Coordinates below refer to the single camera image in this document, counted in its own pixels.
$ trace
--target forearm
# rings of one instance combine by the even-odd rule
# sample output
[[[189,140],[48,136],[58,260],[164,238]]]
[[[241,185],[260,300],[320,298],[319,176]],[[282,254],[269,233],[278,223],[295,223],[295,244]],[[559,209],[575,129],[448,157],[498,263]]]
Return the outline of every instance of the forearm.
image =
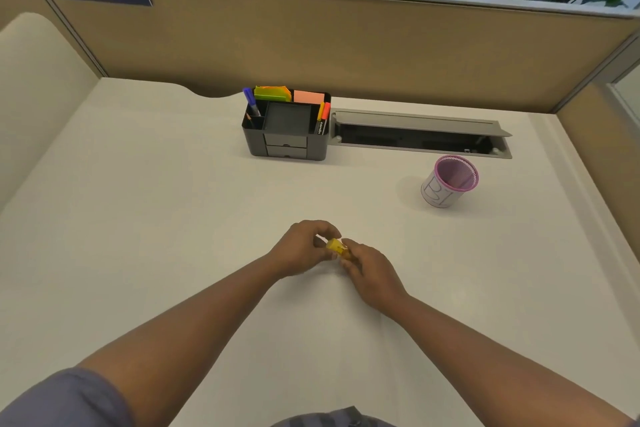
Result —
[[[166,426],[277,279],[276,267],[262,257],[124,334],[79,366],[116,386],[136,427]]]
[[[487,427],[627,427],[622,412],[551,370],[407,297],[390,311]]]

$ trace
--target pen holder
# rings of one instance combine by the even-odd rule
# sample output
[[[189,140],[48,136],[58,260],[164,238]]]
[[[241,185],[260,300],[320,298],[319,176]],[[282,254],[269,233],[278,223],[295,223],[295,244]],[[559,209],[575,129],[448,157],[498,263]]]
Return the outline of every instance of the pen holder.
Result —
[[[331,103],[331,95],[325,93],[324,100]],[[314,132],[320,105],[263,99],[256,100],[256,105],[262,116],[253,116],[247,105],[242,122],[252,155],[324,160],[329,145],[328,121],[322,135]]]

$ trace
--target pink mesh pen holder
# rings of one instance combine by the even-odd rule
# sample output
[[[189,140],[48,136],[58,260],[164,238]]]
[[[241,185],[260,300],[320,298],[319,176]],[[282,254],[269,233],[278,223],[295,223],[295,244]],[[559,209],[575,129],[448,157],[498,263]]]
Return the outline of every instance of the pink mesh pen holder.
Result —
[[[471,162],[457,155],[443,155],[433,172],[422,183],[422,197],[431,206],[448,208],[478,184],[478,171]]]

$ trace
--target hand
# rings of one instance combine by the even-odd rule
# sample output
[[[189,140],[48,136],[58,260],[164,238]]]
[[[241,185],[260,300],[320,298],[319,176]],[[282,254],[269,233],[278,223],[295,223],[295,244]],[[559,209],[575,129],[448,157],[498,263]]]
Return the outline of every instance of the hand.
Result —
[[[387,257],[375,248],[345,238],[342,243],[348,246],[358,263],[342,259],[340,263],[346,270],[353,285],[364,302],[391,317],[392,310],[400,302],[410,297],[404,290],[396,269]]]
[[[335,260],[337,255],[316,235],[340,238],[340,232],[328,221],[304,220],[294,223],[287,233],[267,254],[278,268],[280,277],[290,277],[306,272],[320,262]]]

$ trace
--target person's left hand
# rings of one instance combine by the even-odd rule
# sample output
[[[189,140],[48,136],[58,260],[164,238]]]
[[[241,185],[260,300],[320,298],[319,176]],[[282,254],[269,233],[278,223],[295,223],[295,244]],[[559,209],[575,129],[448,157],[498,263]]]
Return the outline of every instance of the person's left hand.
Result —
[[[330,240],[340,238],[340,232],[328,221],[304,220],[294,223],[267,254],[278,269],[280,277],[290,277],[312,269],[326,260],[335,260],[337,254],[325,248],[316,235]]]

